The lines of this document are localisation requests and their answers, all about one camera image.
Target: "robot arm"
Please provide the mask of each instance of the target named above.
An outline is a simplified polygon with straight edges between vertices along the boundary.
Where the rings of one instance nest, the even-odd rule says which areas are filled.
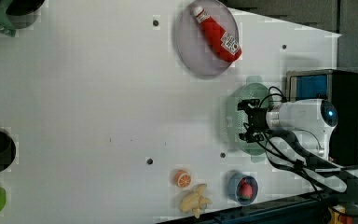
[[[315,99],[259,108],[253,106],[257,101],[238,105],[249,120],[240,139],[261,142],[269,133],[266,154],[272,166],[302,176],[339,203],[358,205],[358,170],[348,171],[328,160],[330,137],[338,122],[334,106]]]

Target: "green container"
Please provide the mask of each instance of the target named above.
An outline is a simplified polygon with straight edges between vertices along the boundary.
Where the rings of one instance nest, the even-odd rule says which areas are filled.
[[[247,99],[259,99],[260,101],[269,94],[266,86],[261,84],[261,77],[256,80],[248,81],[245,86],[237,89],[227,99],[227,133],[228,138],[235,148],[238,148],[252,156],[259,156],[264,153],[264,149],[257,143],[247,143],[240,140],[239,134],[246,133],[243,123],[248,122],[248,116],[244,111],[238,111],[238,103]],[[267,107],[268,101],[262,104]]]

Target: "ketchup bottle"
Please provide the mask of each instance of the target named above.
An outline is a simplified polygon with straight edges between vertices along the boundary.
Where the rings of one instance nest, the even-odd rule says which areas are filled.
[[[232,63],[237,60],[242,50],[234,36],[219,25],[201,6],[193,8],[193,15],[199,22],[214,52],[224,61]]]

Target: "plate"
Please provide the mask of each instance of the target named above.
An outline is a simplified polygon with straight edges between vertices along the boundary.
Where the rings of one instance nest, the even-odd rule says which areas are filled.
[[[176,42],[184,64],[199,75],[219,75],[232,63],[218,58],[196,18],[192,14],[194,6],[202,6],[223,28],[239,40],[237,23],[231,12],[216,0],[196,0],[183,12],[176,29]]]

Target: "orange slice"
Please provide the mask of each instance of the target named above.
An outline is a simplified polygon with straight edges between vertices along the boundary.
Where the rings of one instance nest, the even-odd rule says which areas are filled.
[[[183,170],[180,170],[175,176],[175,183],[179,188],[185,188],[191,183],[191,176]]]

